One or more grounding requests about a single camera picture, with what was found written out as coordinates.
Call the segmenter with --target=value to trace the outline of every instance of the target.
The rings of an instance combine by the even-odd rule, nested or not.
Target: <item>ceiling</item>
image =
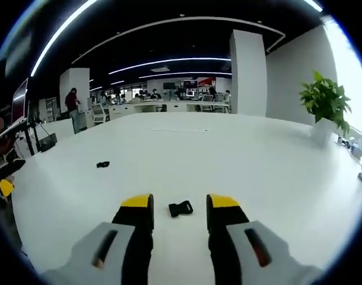
[[[14,8],[3,4],[8,13],[0,20],[0,45],[4,34],[30,3],[18,2]],[[44,2],[45,4],[24,22],[25,25],[22,25],[12,42],[9,55],[21,42],[26,41],[28,48],[26,52],[15,56],[19,60],[12,65],[12,72],[7,75],[6,94],[1,101],[10,102],[13,91],[30,75],[46,43],[86,0]],[[90,68],[90,76],[94,79],[91,88],[108,87],[110,83],[120,80],[125,80],[125,84],[141,81],[138,77],[153,74],[150,69],[164,66],[143,66],[113,75],[108,74],[132,65],[186,57],[230,58],[229,39],[232,29],[261,33],[265,49],[280,38],[280,34],[274,31],[229,19],[254,23],[261,21],[263,25],[284,33],[285,39],[280,41],[272,52],[318,26],[320,16],[320,13],[303,0],[184,0],[180,5],[161,0],[99,0],[72,22],[49,49],[35,74],[35,80],[43,90],[38,96],[56,96],[59,76],[69,67]],[[193,17],[222,17],[226,20],[185,20]],[[157,24],[125,33],[130,29],[170,19],[180,21],[175,20],[172,23]],[[114,36],[117,38],[74,62],[95,45]],[[224,61],[182,61],[165,65],[170,69],[169,72],[230,72],[230,64]]]

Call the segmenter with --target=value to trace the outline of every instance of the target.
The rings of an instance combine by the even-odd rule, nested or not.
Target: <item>window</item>
[[[322,19],[326,35],[334,56],[338,84],[343,85],[352,113],[345,114],[345,120],[362,132],[362,64],[350,41],[330,16]]]

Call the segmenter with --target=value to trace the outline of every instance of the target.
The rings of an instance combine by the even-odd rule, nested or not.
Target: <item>white column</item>
[[[71,68],[66,70],[60,77],[60,104],[61,112],[67,111],[65,106],[66,95],[71,88],[77,89],[77,97],[81,102],[80,110],[87,110],[87,99],[90,96],[90,69]]]
[[[232,112],[265,117],[267,82],[262,35],[233,30],[230,52]]]

